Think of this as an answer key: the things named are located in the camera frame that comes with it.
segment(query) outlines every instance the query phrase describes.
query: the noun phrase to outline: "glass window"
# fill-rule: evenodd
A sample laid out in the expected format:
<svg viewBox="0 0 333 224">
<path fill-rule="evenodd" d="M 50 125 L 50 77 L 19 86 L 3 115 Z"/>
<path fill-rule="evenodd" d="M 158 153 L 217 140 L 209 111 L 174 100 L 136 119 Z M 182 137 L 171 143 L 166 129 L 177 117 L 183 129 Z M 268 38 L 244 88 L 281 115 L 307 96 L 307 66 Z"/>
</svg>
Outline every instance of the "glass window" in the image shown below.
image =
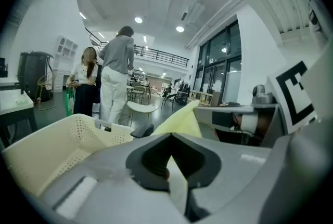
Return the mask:
<svg viewBox="0 0 333 224">
<path fill-rule="evenodd" d="M 241 60 L 231 62 L 225 80 L 225 87 L 222 98 L 223 102 L 237 102 L 240 85 L 240 75 Z"/>
<path fill-rule="evenodd" d="M 215 67 L 214 78 L 213 78 L 213 86 L 212 91 L 221 92 L 222 84 L 224 81 L 224 64 L 219 64 Z"/>
<path fill-rule="evenodd" d="M 197 71 L 196 80 L 195 80 L 195 83 L 194 83 L 193 90 L 200 91 L 202 76 L 203 76 L 203 70 Z"/>
<path fill-rule="evenodd" d="M 207 48 L 208 48 L 208 43 L 202 46 L 202 52 L 198 60 L 198 66 L 205 64 L 205 61 L 207 60 Z"/>
<path fill-rule="evenodd" d="M 211 80 L 212 69 L 213 68 L 210 67 L 208 69 L 205 69 L 205 71 L 204 71 L 203 85 L 202 85 L 202 91 L 204 93 L 208 93 L 208 91 L 209 91 L 209 84 L 210 84 L 210 80 Z"/>
<path fill-rule="evenodd" d="M 227 33 L 224 31 L 211 41 L 208 62 L 213 63 L 218 59 L 225 57 L 228 51 L 227 48 Z"/>
<path fill-rule="evenodd" d="M 238 23 L 230 27 L 230 53 L 235 53 L 237 51 L 241 51 Z"/>
</svg>

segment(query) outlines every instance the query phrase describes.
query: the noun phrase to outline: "door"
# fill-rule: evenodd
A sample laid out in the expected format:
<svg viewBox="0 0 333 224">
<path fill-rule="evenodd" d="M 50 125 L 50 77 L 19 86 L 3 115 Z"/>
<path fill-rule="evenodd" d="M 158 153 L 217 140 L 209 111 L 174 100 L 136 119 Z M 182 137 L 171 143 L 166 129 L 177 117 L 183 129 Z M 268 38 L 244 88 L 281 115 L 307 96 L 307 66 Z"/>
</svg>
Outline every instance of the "door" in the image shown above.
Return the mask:
<svg viewBox="0 0 333 224">
<path fill-rule="evenodd" d="M 213 94 L 214 92 L 222 92 L 222 88 L 225 81 L 225 62 L 220 63 L 216 66 L 214 66 L 214 74 L 212 76 L 211 86 L 210 86 L 210 92 Z"/>
<path fill-rule="evenodd" d="M 210 90 L 213 72 L 214 72 L 214 67 L 209 67 L 204 71 L 203 81 L 201 85 L 202 92 L 204 93 L 208 93 Z"/>
<path fill-rule="evenodd" d="M 225 62 L 209 67 L 204 71 L 202 91 L 204 93 L 221 92 L 224 84 Z"/>
</svg>

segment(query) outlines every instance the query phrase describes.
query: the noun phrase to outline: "long brown hair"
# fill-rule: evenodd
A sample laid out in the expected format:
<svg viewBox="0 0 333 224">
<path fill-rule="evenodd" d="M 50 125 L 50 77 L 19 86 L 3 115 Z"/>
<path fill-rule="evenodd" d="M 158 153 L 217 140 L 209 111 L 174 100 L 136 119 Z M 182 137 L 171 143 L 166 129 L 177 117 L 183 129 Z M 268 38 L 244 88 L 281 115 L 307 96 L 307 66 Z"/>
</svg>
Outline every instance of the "long brown hair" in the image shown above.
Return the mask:
<svg viewBox="0 0 333 224">
<path fill-rule="evenodd" d="M 95 60 L 97 60 L 97 52 L 96 50 L 93 48 L 93 47 L 87 47 L 84 51 L 83 51 L 83 54 L 82 54 L 82 57 L 81 57 L 81 64 L 83 63 L 84 61 L 84 53 L 87 51 L 87 50 L 90 50 L 92 49 L 94 51 L 94 59 L 93 61 L 89 62 L 88 64 L 88 70 L 87 70 L 87 79 L 91 76 L 91 74 L 93 73 L 93 69 L 95 67 Z"/>
<path fill-rule="evenodd" d="M 118 35 L 116 35 L 116 37 L 120 35 L 126 35 L 128 37 L 132 37 L 132 35 L 134 35 L 134 30 L 132 27 L 129 26 L 123 27 L 122 29 L 119 30 Z"/>
</svg>

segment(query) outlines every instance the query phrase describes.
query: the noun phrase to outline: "white pants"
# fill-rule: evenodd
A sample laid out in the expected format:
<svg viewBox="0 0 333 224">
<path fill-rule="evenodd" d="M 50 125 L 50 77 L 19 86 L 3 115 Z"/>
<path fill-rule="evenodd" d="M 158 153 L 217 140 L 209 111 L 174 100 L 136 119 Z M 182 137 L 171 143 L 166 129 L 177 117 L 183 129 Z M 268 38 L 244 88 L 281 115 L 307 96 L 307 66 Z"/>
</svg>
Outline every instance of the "white pants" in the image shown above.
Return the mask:
<svg viewBox="0 0 333 224">
<path fill-rule="evenodd" d="M 101 75 L 100 119 L 118 123 L 125 105 L 127 75 L 105 66 Z"/>
</svg>

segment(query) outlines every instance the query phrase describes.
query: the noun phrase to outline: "green bag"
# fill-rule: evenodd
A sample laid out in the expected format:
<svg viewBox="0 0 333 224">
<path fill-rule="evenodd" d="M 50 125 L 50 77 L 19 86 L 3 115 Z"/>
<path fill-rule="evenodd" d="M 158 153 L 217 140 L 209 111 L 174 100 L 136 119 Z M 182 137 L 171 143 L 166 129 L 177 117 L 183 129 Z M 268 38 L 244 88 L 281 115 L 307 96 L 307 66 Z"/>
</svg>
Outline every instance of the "green bag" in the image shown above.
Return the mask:
<svg viewBox="0 0 333 224">
<path fill-rule="evenodd" d="M 74 110 L 74 102 L 75 102 L 75 93 L 73 88 L 67 87 L 65 94 L 65 107 L 66 107 L 66 115 L 73 115 Z"/>
</svg>

